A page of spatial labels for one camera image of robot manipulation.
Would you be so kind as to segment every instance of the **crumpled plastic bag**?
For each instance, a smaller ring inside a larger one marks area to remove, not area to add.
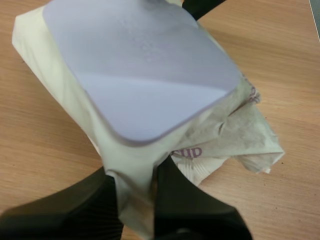
[[[141,237],[153,236],[152,173],[168,154],[196,185],[230,157],[258,173],[267,172],[284,154],[255,105],[260,101],[259,93],[240,72],[240,84],[229,97],[158,141],[143,146],[119,141],[64,63],[43,19],[43,9],[16,18],[12,44],[88,135],[106,174],[115,179],[119,219]]]

